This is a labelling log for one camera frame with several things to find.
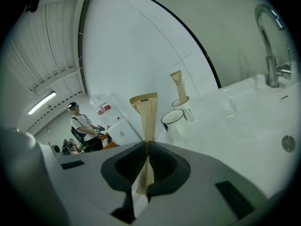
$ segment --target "sink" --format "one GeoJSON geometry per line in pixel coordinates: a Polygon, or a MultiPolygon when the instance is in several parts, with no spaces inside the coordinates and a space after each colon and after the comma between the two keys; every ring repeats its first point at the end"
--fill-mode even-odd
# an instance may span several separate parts
{"type": "Polygon", "coordinates": [[[259,74],[191,98],[189,142],[170,141],[165,131],[157,140],[221,160],[270,198],[286,187],[300,157],[301,83],[279,82],[271,88],[259,74]],[[286,135],[295,140],[292,152],[282,147],[286,135]]]}

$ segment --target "faucet spout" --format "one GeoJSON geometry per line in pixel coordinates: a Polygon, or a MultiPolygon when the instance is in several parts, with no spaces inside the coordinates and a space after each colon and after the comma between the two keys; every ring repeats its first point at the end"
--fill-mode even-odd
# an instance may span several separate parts
{"type": "Polygon", "coordinates": [[[273,88],[279,87],[278,76],[276,74],[276,60],[272,53],[271,43],[269,41],[268,35],[265,31],[263,22],[262,22],[262,13],[266,13],[269,17],[274,21],[275,25],[279,30],[283,30],[285,28],[284,22],[281,17],[267,5],[259,4],[255,8],[255,19],[257,22],[257,26],[259,28],[260,34],[263,38],[264,46],[267,51],[267,65],[269,71],[269,86],[273,88]]]}

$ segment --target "cup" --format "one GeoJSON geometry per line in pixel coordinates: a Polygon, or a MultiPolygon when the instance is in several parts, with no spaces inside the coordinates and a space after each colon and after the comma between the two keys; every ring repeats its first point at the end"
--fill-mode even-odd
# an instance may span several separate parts
{"type": "Polygon", "coordinates": [[[161,122],[164,125],[167,134],[173,140],[183,139],[184,141],[186,141],[188,139],[188,122],[184,110],[176,109],[166,113],[162,117],[161,122]]]}
{"type": "Polygon", "coordinates": [[[187,97],[186,102],[184,102],[183,104],[180,104],[180,99],[177,99],[171,105],[174,110],[177,110],[177,109],[183,110],[188,121],[192,122],[194,120],[191,102],[190,102],[189,97],[187,97]]]}

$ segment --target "ceiling light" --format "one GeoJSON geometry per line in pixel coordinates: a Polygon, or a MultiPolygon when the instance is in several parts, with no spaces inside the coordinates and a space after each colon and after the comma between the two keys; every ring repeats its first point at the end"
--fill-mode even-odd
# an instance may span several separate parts
{"type": "Polygon", "coordinates": [[[40,100],[30,111],[28,112],[29,115],[34,113],[37,109],[39,109],[43,104],[45,104],[48,100],[50,100],[53,96],[56,96],[56,93],[53,91],[49,95],[47,95],[45,98],[40,100]]]}

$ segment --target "brown paper stick packet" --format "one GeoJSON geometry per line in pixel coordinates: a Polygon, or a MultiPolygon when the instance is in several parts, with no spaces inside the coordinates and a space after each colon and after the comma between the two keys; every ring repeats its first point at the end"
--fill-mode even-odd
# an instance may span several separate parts
{"type": "Polygon", "coordinates": [[[181,70],[178,70],[178,71],[170,74],[170,77],[173,79],[173,81],[177,85],[180,103],[181,104],[185,103],[187,101],[187,96],[186,96],[184,84],[183,84],[183,81],[182,81],[182,72],[181,72],[181,70]]]}
{"type": "MultiPolygon", "coordinates": [[[[158,114],[158,95],[157,93],[145,94],[130,98],[132,107],[140,114],[143,139],[146,143],[155,141],[156,124],[158,114]]],[[[149,157],[147,156],[146,162],[139,174],[138,179],[138,194],[146,195],[148,185],[154,183],[154,172],[150,165],[149,157]]]]}

